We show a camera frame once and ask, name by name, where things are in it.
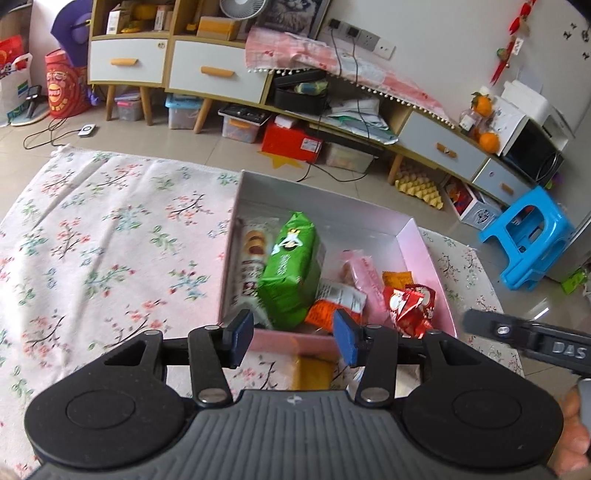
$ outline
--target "yellow star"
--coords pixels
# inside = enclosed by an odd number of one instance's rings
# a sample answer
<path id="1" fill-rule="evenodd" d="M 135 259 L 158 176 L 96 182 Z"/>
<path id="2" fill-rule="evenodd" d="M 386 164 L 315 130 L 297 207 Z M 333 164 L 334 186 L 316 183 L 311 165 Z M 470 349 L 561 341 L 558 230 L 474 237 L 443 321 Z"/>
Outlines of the yellow star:
<path id="1" fill-rule="evenodd" d="M 283 157 L 282 155 L 275 155 L 273 153 L 266 153 L 266 152 L 259 152 L 261 155 L 269 157 L 271 162 L 273 163 L 273 168 L 276 170 L 283 165 L 291 165 L 295 168 L 304 168 L 303 163 L 300 160 L 296 160 L 295 158 Z"/>

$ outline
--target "white shopping bag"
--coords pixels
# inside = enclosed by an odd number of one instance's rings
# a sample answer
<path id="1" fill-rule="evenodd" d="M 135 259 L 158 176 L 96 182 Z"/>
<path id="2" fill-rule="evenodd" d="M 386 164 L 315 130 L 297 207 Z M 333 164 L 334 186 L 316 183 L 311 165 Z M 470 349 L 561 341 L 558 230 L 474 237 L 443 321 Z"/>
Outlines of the white shopping bag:
<path id="1" fill-rule="evenodd" d="M 25 53 L 12 62 L 7 76 L 0 79 L 0 122 L 22 113 L 27 93 L 31 86 L 31 62 L 33 55 Z M 27 66 L 17 70 L 17 63 L 26 61 Z"/>

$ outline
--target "framed picture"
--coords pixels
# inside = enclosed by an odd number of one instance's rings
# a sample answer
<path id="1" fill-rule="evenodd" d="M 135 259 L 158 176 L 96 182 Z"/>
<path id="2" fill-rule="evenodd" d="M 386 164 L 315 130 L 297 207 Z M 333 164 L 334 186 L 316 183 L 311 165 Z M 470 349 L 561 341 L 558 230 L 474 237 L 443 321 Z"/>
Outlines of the framed picture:
<path id="1" fill-rule="evenodd" d="M 271 0 L 257 25 L 316 38 L 329 5 L 330 0 Z"/>

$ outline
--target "human hand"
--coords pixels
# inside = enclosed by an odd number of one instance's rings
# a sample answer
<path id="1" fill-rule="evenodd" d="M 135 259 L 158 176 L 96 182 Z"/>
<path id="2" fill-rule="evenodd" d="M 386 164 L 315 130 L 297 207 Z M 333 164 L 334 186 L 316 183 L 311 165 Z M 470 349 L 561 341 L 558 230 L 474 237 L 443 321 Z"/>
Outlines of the human hand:
<path id="1" fill-rule="evenodd" d="M 564 475 L 589 466 L 587 451 L 591 446 L 589 431 L 581 423 L 581 396 L 577 387 L 567 393 L 561 408 L 564 415 L 564 428 L 554 450 L 553 465 L 557 475 Z"/>

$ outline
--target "open cardboard box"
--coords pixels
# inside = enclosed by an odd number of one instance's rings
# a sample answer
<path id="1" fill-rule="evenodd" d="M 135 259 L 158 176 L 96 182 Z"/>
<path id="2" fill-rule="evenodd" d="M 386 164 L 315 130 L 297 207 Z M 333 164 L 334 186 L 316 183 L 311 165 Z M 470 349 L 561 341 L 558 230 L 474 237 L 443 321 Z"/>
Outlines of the open cardboard box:
<path id="1" fill-rule="evenodd" d="M 384 207 L 327 192 L 301 183 L 244 172 L 233 211 L 229 251 L 226 252 L 220 318 L 230 310 L 238 262 L 238 218 L 276 217 L 285 224 L 291 212 L 304 212 L 314 222 L 326 247 L 322 277 L 336 280 L 343 250 L 363 250 L 374 259 L 378 273 L 411 271 L 416 283 L 436 292 L 433 326 L 456 336 L 456 328 L 437 270 L 414 219 Z M 255 329 L 251 350 L 291 355 L 338 358 L 332 336 L 304 335 Z"/>

